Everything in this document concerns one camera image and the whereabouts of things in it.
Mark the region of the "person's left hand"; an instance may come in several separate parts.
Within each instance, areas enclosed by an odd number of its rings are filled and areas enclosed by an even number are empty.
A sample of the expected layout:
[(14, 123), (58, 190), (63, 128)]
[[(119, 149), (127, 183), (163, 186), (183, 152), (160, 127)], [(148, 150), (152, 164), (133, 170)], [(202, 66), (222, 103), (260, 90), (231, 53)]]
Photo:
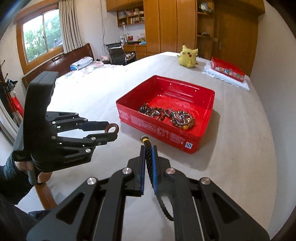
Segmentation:
[[(31, 161), (29, 161), (29, 162), (15, 162), (15, 165), (19, 170), (21, 170), (25, 173), (32, 171), (34, 169), (34, 164)], [(49, 181), (52, 174), (53, 174), (52, 172), (49, 172), (49, 173), (41, 172), (38, 175), (37, 182), (38, 183), (45, 183), (45, 182)]]

